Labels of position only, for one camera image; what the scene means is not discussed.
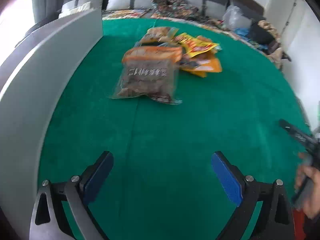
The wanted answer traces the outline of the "person's right hand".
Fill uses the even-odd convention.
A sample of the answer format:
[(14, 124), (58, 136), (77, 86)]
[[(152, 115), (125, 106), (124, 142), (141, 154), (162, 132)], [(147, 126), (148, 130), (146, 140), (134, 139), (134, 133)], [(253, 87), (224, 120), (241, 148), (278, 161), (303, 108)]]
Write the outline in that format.
[(300, 164), (296, 171), (295, 189), (300, 189), (304, 179), (309, 179), (310, 190), (302, 203), (302, 211), (309, 219), (314, 219), (319, 215), (319, 170), (306, 163)]

